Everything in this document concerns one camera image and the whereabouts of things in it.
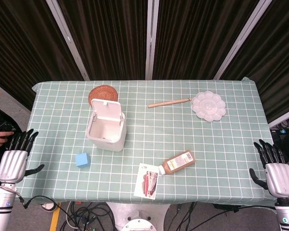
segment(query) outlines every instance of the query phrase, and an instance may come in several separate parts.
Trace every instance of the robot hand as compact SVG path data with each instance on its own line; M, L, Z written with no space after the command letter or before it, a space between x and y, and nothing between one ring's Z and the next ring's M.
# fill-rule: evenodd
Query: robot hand
M259 142L262 146L256 142L254 145L265 169L266 182L258 179L252 168L250 176L256 184L269 190L269 193L277 198L275 208L279 224L283 231L289 231L289 165L285 164L281 150L275 145L272 146L263 140Z
M15 186L25 176L35 174L41 171L44 165L36 169L26 170L28 156L30 154L34 139L38 135L35 132L31 135L33 129L28 132L16 134L13 136L11 144L7 151L4 152L0 163L0 231L6 230L10 214L18 195L24 205L24 200Z

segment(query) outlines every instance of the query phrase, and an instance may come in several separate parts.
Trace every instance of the bottle cap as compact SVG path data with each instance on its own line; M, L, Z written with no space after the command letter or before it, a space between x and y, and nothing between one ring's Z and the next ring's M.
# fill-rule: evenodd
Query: bottle cap
M158 169L159 169L159 172L161 175L165 175L166 172L165 172L165 169L162 165L158 166Z

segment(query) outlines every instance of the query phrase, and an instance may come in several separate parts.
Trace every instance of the bottle label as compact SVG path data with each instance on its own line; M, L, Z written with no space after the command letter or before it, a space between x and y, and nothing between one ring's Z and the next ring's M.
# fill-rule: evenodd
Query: bottle label
M167 161L167 164L170 168L171 171L189 163L192 162L194 159L192 158L192 155L187 152L187 153L183 153L180 156L177 156L176 158Z

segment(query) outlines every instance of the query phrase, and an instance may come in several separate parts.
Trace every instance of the green grid tablecloth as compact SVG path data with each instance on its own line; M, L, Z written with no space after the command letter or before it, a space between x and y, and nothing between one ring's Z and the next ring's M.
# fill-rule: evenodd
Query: green grid tablecloth
M118 91L126 115L127 136L121 152L96 148L86 138L92 109L88 94L108 84ZM253 81L62 81L35 85L28 128L39 131L28 168L44 170L17 184L26 199L44 195L56 201L272 205L270 194L254 184L248 169L264 179L253 142L272 143L263 107ZM226 103L221 121L207 122L191 103L148 108L150 103L194 97L210 90ZM196 165L160 176L156 200L133 196L140 163L160 165L191 150ZM78 168L75 155L86 152L90 167Z

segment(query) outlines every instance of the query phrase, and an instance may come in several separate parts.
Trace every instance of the flower-shaped palette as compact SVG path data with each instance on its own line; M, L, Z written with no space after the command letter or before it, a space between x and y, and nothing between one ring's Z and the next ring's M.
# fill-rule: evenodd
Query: flower-shaped palette
M218 94L200 92L192 99L192 110L207 121L220 120L226 114L226 104Z

